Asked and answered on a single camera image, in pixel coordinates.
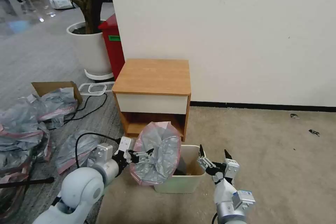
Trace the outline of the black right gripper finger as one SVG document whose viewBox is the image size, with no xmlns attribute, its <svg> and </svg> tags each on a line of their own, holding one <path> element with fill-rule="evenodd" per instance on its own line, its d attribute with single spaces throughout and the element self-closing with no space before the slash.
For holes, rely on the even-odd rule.
<svg viewBox="0 0 336 224">
<path fill-rule="evenodd" d="M 206 157 L 202 144 L 199 145 L 197 162 L 207 174 L 217 173 L 216 165 Z"/>
<path fill-rule="evenodd" d="M 229 152 L 224 149 L 224 154 L 225 154 L 225 163 L 230 164 L 230 163 L 236 163 L 236 161 L 232 158 L 232 156 L 229 154 Z"/>
</svg>

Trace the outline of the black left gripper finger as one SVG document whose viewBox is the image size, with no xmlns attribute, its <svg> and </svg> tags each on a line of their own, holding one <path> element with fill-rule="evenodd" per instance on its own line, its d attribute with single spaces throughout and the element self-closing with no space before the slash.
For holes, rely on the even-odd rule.
<svg viewBox="0 0 336 224">
<path fill-rule="evenodd" d="M 149 158 L 151 156 L 151 154 L 153 153 L 154 149 L 150 149 L 146 152 L 136 152 L 136 151 L 133 151 L 133 156 L 136 157 L 136 158 Z"/>
<path fill-rule="evenodd" d="M 136 165 L 150 163 L 150 161 L 151 161 L 150 156 L 133 156 L 133 157 L 131 157 L 131 163 L 136 164 Z"/>
</svg>

